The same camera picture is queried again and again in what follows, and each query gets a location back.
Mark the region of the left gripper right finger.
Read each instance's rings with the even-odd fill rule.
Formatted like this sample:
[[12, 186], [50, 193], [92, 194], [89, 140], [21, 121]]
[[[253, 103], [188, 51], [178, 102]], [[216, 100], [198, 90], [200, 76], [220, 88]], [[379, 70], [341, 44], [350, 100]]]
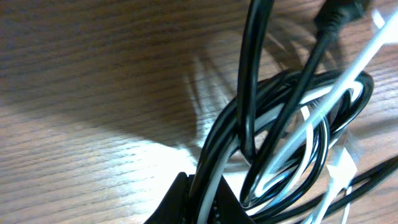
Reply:
[[240, 206], [224, 177], [220, 180], [214, 199], [214, 223], [254, 224], [253, 220]]

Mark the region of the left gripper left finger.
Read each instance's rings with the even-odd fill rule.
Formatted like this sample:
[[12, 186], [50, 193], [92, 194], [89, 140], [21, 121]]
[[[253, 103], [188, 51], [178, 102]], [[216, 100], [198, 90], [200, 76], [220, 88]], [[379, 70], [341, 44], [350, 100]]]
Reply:
[[189, 178], [184, 172], [177, 174], [159, 206], [144, 222], [145, 224], [181, 224], [189, 191]]

